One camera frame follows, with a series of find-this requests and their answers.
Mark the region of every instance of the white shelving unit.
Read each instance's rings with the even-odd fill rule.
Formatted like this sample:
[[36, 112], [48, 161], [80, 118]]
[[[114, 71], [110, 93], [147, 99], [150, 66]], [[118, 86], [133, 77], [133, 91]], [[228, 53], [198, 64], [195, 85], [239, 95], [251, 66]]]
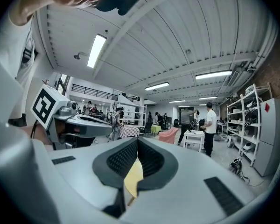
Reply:
[[[115, 102], [115, 104], [117, 105], [117, 107], [120, 107], [121, 105], [125, 105], [125, 106], [130, 106], [130, 107], [136, 107], [140, 109], [140, 112], [131, 112], [131, 111], [124, 111], [124, 113], [134, 113], [134, 114], [139, 114], [140, 116], [145, 115], [146, 118], [146, 110], [147, 110], [147, 105], [146, 106], [140, 106], [140, 105], [135, 105], [135, 104], [127, 104], [127, 103], [122, 103], [122, 102]], [[132, 118], [122, 118], [120, 119], [123, 122], [124, 121], [138, 121], [138, 125], [131, 125], [137, 128], [143, 128], [145, 127], [146, 124], [146, 119], [132, 119]]]
[[[260, 119], [261, 119], [261, 115], [260, 115], [260, 105], [259, 105], [258, 97], [259, 97], [259, 95], [263, 94], [264, 92], [269, 91], [270, 92], [270, 96], [272, 98], [272, 92], [271, 92], [271, 88], [270, 88], [270, 84], [269, 83], [267, 83], [266, 86], [260, 86], [260, 87], [257, 87], [255, 84], [253, 84], [253, 88], [254, 88], [254, 90], [251, 91], [249, 94], [247, 94], [245, 96], [241, 95], [239, 100], [233, 102], [231, 105], [227, 105], [227, 116], [228, 116], [228, 119], [227, 119], [227, 131], [230, 132], [230, 133], [233, 133], [236, 136], [241, 138], [240, 142], [234, 141], [234, 145], [238, 148], [238, 154], [239, 155], [242, 156], [243, 154], [245, 154], [245, 156], [251, 161], [251, 164], [250, 164], [251, 167], [253, 166], [253, 164], [255, 162], [255, 159], [256, 159], [256, 153], [257, 153], [258, 144], [259, 144], [259, 138], [260, 138], [260, 128], [261, 128], [261, 120]], [[245, 110], [246, 110], [246, 103], [249, 102], [249, 101], [252, 101], [253, 98], [256, 98], [257, 106], [254, 107], [253, 110], [257, 110], [257, 113], [258, 113], [258, 123], [250, 124], [249, 126], [257, 128], [257, 135], [256, 135], [256, 137], [253, 137], [253, 136], [250, 136], [250, 135], [245, 135]], [[239, 112], [235, 112], [235, 113], [229, 113], [228, 110], [230, 108], [232, 108], [232, 107], [237, 107], [237, 108], [241, 107], [242, 110], [239, 111]], [[233, 115], [240, 115], [240, 114], [242, 114], [240, 122], [235, 122], [235, 121], [229, 122], [229, 119], [234, 117]], [[229, 129], [229, 124], [241, 125], [242, 129], [241, 129], [240, 133], [237, 133], [235, 131], [230, 130]], [[246, 140], [246, 141], [256, 145], [254, 152], [245, 152], [243, 150], [244, 140]]]

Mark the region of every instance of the refrigerator door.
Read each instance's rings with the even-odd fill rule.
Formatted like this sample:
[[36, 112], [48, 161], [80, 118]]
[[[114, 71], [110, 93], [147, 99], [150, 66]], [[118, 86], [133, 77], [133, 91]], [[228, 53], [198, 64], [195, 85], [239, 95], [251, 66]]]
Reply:
[[254, 168], [261, 176], [268, 175], [268, 164], [272, 155], [273, 145], [260, 141], [256, 154]]
[[262, 102], [260, 106], [261, 106], [260, 140], [265, 143], [274, 145], [274, 140], [276, 135], [275, 99], [270, 99], [268, 101]]

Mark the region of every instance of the floor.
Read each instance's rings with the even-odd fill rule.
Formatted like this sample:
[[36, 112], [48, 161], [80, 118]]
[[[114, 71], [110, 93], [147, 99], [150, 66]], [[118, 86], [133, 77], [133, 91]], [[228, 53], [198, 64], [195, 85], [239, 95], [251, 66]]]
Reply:
[[[175, 145], [177, 145], [180, 134], [181, 131], [179, 130], [179, 132], [175, 136]], [[156, 137], [154, 137], [153, 135], [148, 135], [146, 137], [151, 139], [158, 139], [158, 135], [156, 135]], [[108, 138], [105, 136], [96, 138], [96, 144], [102, 144], [106, 142], [108, 142]], [[190, 145], [188, 146], [188, 149], [198, 151], [199, 145], [197, 144], [194, 146]], [[227, 142], [214, 141], [211, 158], [214, 161], [216, 161], [218, 164], [222, 165], [224, 168], [229, 169], [230, 163], [234, 159], [238, 158], [238, 149], [236, 147], [228, 148]], [[250, 160], [248, 160], [245, 156], [243, 157], [242, 162], [243, 162], [243, 174], [250, 179], [249, 187], [251, 188], [252, 192], [256, 196], [262, 194], [264, 191], [267, 190], [273, 176], [267, 176], [265, 178], [261, 177], [254, 168], [250, 167]]]

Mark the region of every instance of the fluorescent light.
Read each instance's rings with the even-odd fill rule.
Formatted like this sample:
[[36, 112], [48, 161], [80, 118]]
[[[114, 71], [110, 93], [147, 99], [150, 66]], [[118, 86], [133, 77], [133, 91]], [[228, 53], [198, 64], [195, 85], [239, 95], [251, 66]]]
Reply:
[[145, 90], [150, 91], [150, 90], [158, 89], [158, 88], [165, 87], [165, 86], [168, 86], [168, 85], [170, 85], [170, 84], [168, 82], [165, 82], [165, 83], [162, 83], [162, 84], [156, 84], [154, 86], [147, 87], [147, 88], [145, 88]]
[[216, 99], [216, 98], [218, 98], [218, 96], [199, 98], [199, 100], [204, 100], [204, 99]]
[[170, 103], [179, 103], [179, 102], [186, 102], [186, 101], [185, 100], [170, 101]]
[[196, 75], [196, 80], [211, 78], [211, 77], [221, 77], [221, 76], [230, 76], [232, 74], [232, 70], [224, 70], [224, 71], [217, 71], [202, 75]]
[[103, 37], [102, 35], [97, 34], [96, 38], [94, 39], [94, 43], [91, 48], [89, 60], [88, 60], [88, 67], [93, 68], [95, 66], [95, 63], [97, 62], [98, 55], [101, 52], [101, 49], [103, 48], [103, 45], [105, 43], [107, 38]]

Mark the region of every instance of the window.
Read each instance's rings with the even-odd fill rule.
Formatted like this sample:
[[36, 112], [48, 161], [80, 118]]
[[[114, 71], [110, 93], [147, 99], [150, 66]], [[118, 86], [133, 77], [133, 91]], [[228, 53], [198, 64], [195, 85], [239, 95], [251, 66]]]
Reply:
[[59, 79], [57, 90], [60, 94], [65, 95], [66, 87], [68, 85], [70, 77], [67, 75], [61, 74], [61, 77]]

